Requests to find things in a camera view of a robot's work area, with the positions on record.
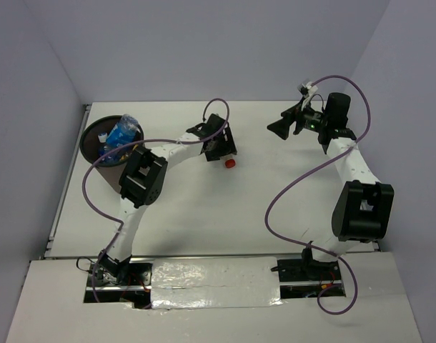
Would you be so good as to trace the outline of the blue label bottle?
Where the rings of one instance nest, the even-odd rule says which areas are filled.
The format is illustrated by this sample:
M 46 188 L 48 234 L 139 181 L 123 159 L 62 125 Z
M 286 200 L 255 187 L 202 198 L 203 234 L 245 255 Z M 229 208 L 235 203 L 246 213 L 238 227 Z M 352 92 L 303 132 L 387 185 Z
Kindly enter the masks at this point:
M 108 134 L 106 132 L 102 132 L 97 135 L 99 140 L 99 147 L 97 149 L 98 156 L 103 156 L 110 152 L 113 148 L 106 142 L 108 138 Z
M 106 144 L 112 148 L 123 146 L 133 142 L 134 137 L 141 132 L 139 122 L 134 117 L 124 114 L 110 131 Z

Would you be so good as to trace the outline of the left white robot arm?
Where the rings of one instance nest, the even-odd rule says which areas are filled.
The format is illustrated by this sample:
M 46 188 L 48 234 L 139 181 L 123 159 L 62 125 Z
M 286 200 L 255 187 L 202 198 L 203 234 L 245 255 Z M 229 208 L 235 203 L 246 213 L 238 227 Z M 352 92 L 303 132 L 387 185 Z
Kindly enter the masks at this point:
M 161 195 L 170 169 L 201 154 L 207 161 L 219 161 L 236 153 L 229 123 L 216 114 L 186 130 L 177 140 L 152 149 L 139 145 L 119 179 L 121 199 L 116 236 L 98 258 L 104 277 L 116 285 L 128 279 L 133 241 L 140 221 L 148 206 Z

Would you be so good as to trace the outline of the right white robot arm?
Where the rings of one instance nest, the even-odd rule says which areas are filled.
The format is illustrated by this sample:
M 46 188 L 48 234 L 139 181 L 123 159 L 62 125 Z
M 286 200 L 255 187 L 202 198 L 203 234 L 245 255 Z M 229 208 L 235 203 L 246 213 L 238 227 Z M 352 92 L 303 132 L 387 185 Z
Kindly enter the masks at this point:
M 343 183 L 332 212 L 331 233 L 305 247 L 299 264 L 285 267 L 307 279 L 332 272 L 338 257 L 387 233 L 395 191 L 370 171 L 362 157 L 357 137 L 347 126 L 350 104 L 350 96 L 338 92 L 329 94 L 321 111 L 311 107 L 309 98 L 302 99 L 267 127 L 281 139 L 304 129 L 317 133 Z

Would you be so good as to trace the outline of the red cap plastic bottle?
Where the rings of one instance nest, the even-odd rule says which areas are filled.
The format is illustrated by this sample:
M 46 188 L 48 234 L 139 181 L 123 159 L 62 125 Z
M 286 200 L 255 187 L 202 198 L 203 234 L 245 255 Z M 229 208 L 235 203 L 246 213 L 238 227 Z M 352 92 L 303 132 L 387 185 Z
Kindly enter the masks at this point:
M 232 154 L 223 156 L 221 160 L 227 169 L 231 169 L 236 166 L 236 161 L 234 160 L 234 156 Z

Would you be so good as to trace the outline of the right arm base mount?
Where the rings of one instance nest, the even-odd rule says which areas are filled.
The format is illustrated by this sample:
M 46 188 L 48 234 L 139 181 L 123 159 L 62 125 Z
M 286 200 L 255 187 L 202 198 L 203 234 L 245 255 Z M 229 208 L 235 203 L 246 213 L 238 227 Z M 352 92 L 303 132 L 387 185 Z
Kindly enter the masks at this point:
M 307 265 L 301 258 L 278 259 L 271 272 L 279 278 L 282 299 L 314 298 L 323 290 L 323 297 L 345 296 L 338 262 Z

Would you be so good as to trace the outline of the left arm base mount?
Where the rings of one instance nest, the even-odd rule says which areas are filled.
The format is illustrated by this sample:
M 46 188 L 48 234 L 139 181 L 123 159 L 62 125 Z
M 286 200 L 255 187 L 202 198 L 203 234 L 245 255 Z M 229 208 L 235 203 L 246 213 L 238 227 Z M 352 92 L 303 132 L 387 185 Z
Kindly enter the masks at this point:
M 135 309 L 151 309 L 152 267 L 149 262 L 130 262 L 121 279 L 91 263 L 84 290 L 84 303 L 125 303 Z

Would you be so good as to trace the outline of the yellow cap orange bottle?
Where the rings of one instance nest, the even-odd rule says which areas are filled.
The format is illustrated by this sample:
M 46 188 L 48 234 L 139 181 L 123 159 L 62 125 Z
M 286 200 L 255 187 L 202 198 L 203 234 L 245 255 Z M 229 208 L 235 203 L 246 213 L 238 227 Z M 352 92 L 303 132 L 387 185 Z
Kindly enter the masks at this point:
M 127 159 L 130 156 L 130 154 L 131 153 L 129 151 L 118 152 L 113 156 L 112 162 L 114 162 L 114 163 L 123 162 L 125 159 Z

